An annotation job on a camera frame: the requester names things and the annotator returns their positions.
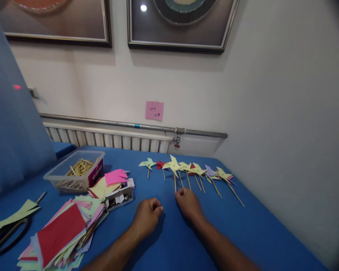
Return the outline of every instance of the small box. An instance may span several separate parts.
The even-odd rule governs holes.
[[[129,178],[129,179],[127,180],[127,186],[132,187],[132,190],[136,189],[136,186],[134,185],[134,180],[133,180],[133,178]]]
[[[43,178],[49,180],[60,193],[86,192],[103,172],[104,155],[105,152],[101,151],[76,151],[45,174]],[[80,159],[94,164],[83,176],[66,176],[70,167],[75,166]]]
[[[133,200],[134,200],[134,194],[133,194],[132,187],[127,186],[111,194],[105,195],[105,206],[106,206],[107,212],[109,213],[111,211],[118,209],[119,207],[127,205],[128,203],[131,203]]]

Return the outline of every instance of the metal pipe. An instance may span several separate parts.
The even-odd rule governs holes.
[[[172,127],[157,126],[157,125],[136,124],[136,123],[130,123],[130,122],[116,122],[112,120],[98,120],[98,119],[70,117],[70,116],[43,114],[43,113],[40,113],[40,116],[46,119],[57,119],[57,120],[68,120],[68,121],[74,121],[74,122],[104,124],[104,125],[129,127],[129,128],[145,129],[145,130],[152,130],[152,131],[171,132],[175,134],[190,134],[190,135],[195,135],[195,136],[218,137],[218,138],[224,138],[224,139],[228,137],[227,133],[220,133],[220,132],[208,132],[208,131],[199,131],[199,130],[191,130],[191,129],[184,129],[184,128],[172,128]]]

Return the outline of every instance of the blue tablecloth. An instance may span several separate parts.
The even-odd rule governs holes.
[[[76,146],[71,143],[52,141],[52,144],[57,159],[64,157],[76,149]]]
[[[139,167],[147,160],[167,162],[168,154],[129,151],[94,146],[84,146],[80,150],[104,151],[104,172],[115,169],[131,171],[136,189],[135,200],[111,212],[103,224],[96,230],[89,252],[84,255],[81,267],[93,260],[112,244],[131,224],[137,205],[141,200],[157,197],[164,206],[164,215],[155,232],[144,240],[130,259],[127,269],[133,270],[216,270],[205,247],[196,237],[176,205],[174,198],[173,174],[153,167],[150,178],[148,169]],[[195,162],[201,167],[205,164],[215,169],[229,170],[217,159],[176,155],[178,162]],[[35,214],[27,235],[8,253],[0,257],[0,270],[19,270],[17,258],[29,245],[30,236],[49,221],[57,210],[74,195],[59,195],[43,175],[51,169],[44,169],[37,177],[28,180],[16,190],[0,199],[0,220],[5,219],[27,200],[36,200],[44,191],[47,195],[40,202],[42,209]],[[183,184],[188,187],[183,173]],[[233,179],[237,195],[245,207],[239,203],[229,187],[223,181],[216,182],[223,199],[207,181],[203,182],[206,193],[200,191],[196,180],[190,176],[192,190],[198,196],[203,211],[215,227],[226,235],[244,254],[262,270],[327,270],[240,182]]]

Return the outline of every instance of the picture frame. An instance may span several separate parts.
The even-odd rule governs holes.
[[[128,47],[222,54],[240,0],[187,1],[127,0]]]
[[[109,0],[53,0],[50,9],[31,10],[24,2],[0,0],[0,24],[9,41],[112,48]]]

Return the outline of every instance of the fist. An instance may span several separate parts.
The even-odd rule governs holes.
[[[154,231],[162,212],[163,206],[159,200],[145,199],[138,205],[131,227],[141,239],[144,239]]]
[[[205,220],[200,202],[192,190],[183,187],[177,193],[175,193],[174,196],[178,206],[181,209],[181,212],[192,223]]]

